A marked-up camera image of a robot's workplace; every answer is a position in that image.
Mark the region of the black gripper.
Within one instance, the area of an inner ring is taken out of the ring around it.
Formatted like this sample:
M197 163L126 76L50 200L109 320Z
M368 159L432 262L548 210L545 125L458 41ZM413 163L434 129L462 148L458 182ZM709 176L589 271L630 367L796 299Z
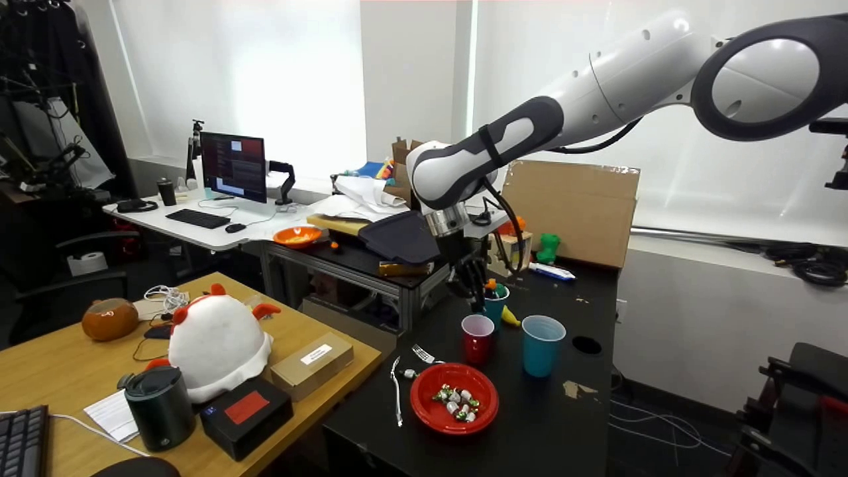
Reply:
M467 233L467 214L458 206L438 210L432 214L432 233L438 235L440 254L450 267L450 288L467 299L474 292L474 302L485 302L488 259L481 238Z

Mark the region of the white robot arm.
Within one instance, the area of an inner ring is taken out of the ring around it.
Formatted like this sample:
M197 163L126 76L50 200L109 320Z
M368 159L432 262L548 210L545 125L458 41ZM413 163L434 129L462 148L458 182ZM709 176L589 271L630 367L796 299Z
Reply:
M564 152L666 106L688 106L727 141L769 141L848 103L848 17L807 17L713 41L671 11L582 70L481 125L458 143L428 141L405 159L413 200L434 238L462 235L458 204L515 159Z

